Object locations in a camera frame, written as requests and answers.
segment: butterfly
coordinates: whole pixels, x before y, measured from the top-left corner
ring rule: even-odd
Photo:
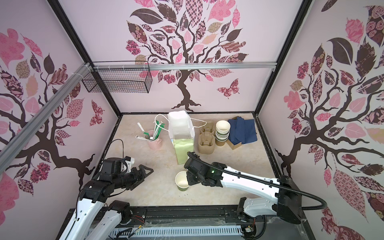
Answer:
[[[229,99],[229,96],[232,95],[232,93],[238,93],[239,92],[239,88],[237,87],[237,85],[239,85],[239,79],[235,79],[232,83],[231,83],[231,86],[229,88],[218,88],[217,90],[221,93],[224,93],[224,96],[226,96],[228,99]]]
[[[101,107],[97,106],[97,104],[93,100],[92,100],[92,108],[93,108],[93,111],[95,112],[95,115],[93,115],[93,117],[91,118],[89,126],[102,123],[103,119],[100,115],[102,115],[103,111],[105,111]]]

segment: wallpaper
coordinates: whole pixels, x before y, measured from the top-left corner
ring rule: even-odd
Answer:
[[[7,3],[0,18],[4,148],[82,60],[44,0]],[[28,239],[56,237],[80,188],[91,178],[115,122],[101,93],[88,93],[81,82],[76,85],[0,176],[3,238],[15,233]]]
[[[61,2],[92,60],[131,60],[136,64],[148,61],[150,65],[275,61],[300,3],[299,0],[130,0],[108,5],[104,1]],[[111,14],[107,13],[106,19],[101,21],[97,17],[108,11]],[[103,31],[90,30],[83,17],[90,18]],[[139,80],[146,75],[146,71],[140,73]],[[112,93],[122,112],[254,111],[270,69],[175,69],[151,71],[151,75],[149,94]]]
[[[314,3],[261,112],[283,173],[328,203],[305,212],[316,239],[382,238],[384,6],[346,2]]]

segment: blue napkin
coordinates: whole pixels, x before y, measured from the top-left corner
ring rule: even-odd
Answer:
[[[238,143],[246,144],[257,141],[255,121],[253,119],[244,120],[241,117],[237,119],[229,119],[228,122],[231,124],[229,131],[229,141],[233,145]]]

